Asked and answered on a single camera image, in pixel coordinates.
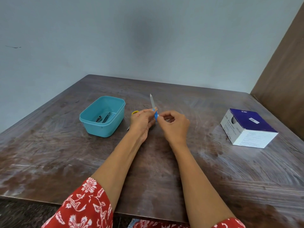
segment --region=purple box top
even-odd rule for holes
[[[258,130],[277,133],[277,131],[273,129],[264,119],[262,119],[262,117],[257,112],[231,108],[230,111],[238,123],[246,130]]]

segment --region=person's left arm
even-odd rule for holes
[[[112,227],[113,211],[127,172],[150,127],[155,124],[156,110],[145,109],[131,116],[129,131],[111,155],[63,202],[42,228]]]

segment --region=person's right arm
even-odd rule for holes
[[[176,111],[166,111],[159,114],[157,121],[178,162],[191,228],[209,228],[225,219],[235,218],[187,147],[189,120]]]

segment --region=red garment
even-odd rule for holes
[[[88,178],[76,189],[42,226],[42,228],[112,228],[113,211],[110,201],[93,178]],[[133,228],[184,228],[176,224],[166,224],[140,220]],[[245,228],[238,219],[229,218],[219,222],[215,228]]]

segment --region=wooden table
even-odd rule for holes
[[[249,227],[303,227],[304,142],[247,93],[88,75],[0,134],[0,195],[61,204],[109,156],[130,115],[175,109],[190,120],[188,146],[233,213]],[[126,101],[109,138],[86,133],[79,114],[103,95]],[[257,111],[279,135],[265,148],[233,146],[228,108]],[[158,125],[128,172],[116,212],[187,222],[177,162]]]

